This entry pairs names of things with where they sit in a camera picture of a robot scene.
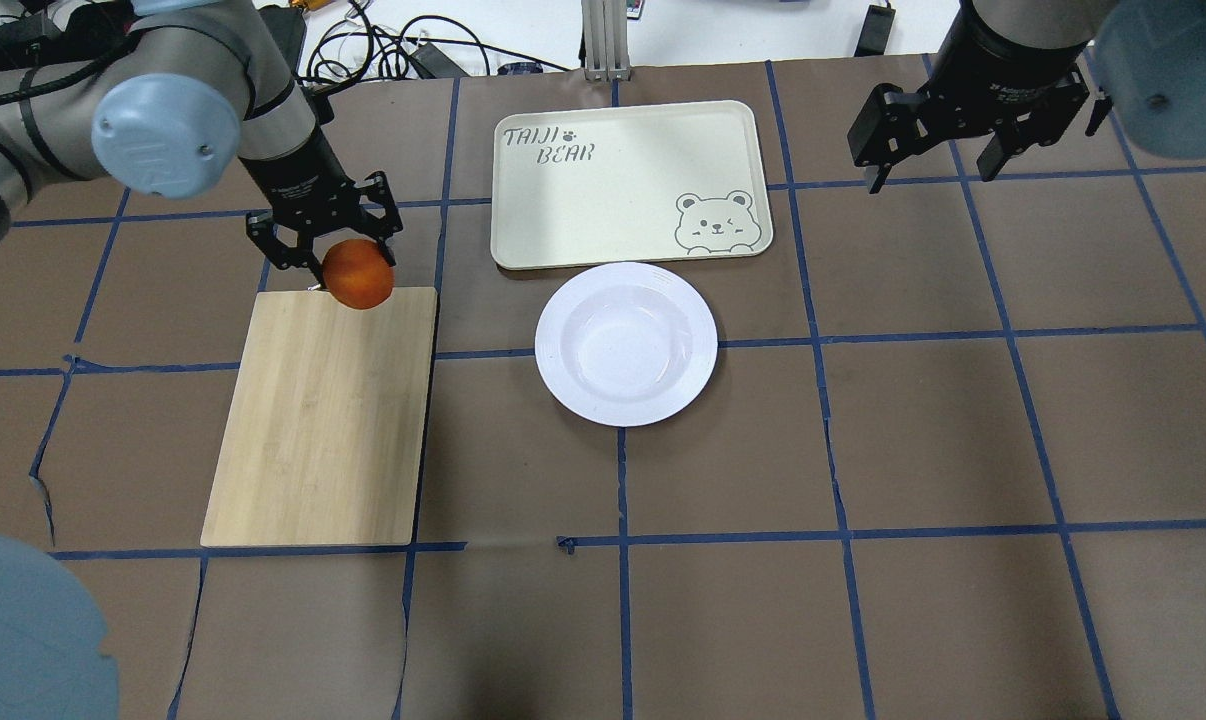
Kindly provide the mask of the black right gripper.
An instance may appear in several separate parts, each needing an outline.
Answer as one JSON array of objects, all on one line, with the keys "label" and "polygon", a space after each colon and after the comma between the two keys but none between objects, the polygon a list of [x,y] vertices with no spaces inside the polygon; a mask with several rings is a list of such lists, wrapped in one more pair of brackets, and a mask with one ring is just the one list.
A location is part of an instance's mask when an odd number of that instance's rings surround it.
[{"label": "black right gripper", "polygon": [[984,21],[955,21],[918,90],[877,84],[857,111],[847,146],[865,187],[878,193],[901,160],[959,137],[991,137],[977,159],[982,182],[1029,147],[1055,145],[1089,96],[1082,49],[1034,47]]}]

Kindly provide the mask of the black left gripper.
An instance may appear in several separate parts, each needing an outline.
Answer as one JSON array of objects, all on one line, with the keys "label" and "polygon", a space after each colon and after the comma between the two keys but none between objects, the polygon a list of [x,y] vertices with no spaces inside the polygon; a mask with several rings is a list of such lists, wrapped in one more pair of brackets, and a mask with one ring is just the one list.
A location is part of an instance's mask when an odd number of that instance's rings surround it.
[{"label": "black left gripper", "polygon": [[388,268],[397,268],[392,240],[405,227],[387,174],[351,178],[320,125],[279,158],[239,163],[268,201],[267,211],[247,215],[245,228],[273,267],[303,268],[312,275],[315,289],[327,291],[314,241],[333,232],[355,232],[375,242]]}]

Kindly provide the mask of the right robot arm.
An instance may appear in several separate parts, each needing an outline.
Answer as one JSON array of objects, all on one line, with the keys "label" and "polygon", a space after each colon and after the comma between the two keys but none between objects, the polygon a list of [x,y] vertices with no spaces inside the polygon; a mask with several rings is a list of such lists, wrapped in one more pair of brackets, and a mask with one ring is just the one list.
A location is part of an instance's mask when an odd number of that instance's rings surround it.
[{"label": "right robot arm", "polygon": [[961,1],[918,90],[873,87],[849,131],[868,191],[960,137],[979,178],[1116,117],[1138,150],[1206,159],[1206,1]]}]

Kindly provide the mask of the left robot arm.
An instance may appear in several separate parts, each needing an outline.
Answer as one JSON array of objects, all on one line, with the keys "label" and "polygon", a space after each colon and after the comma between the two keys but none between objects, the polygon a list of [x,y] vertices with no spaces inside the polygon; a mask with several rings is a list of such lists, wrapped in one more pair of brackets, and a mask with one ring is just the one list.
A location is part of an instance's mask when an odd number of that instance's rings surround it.
[{"label": "left robot arm", "polygon": [[267,210],[247,234],[279,269],[324,270],[316,238],[353,232],[393,267],[402,232],[388,178],[344,172],[323,127],[327,90],[303,87],[250,1],[137,1],[124,39],[90,62],[0,70],[0,242],[49,185],[110,176],[191,199],[232,160]]}]

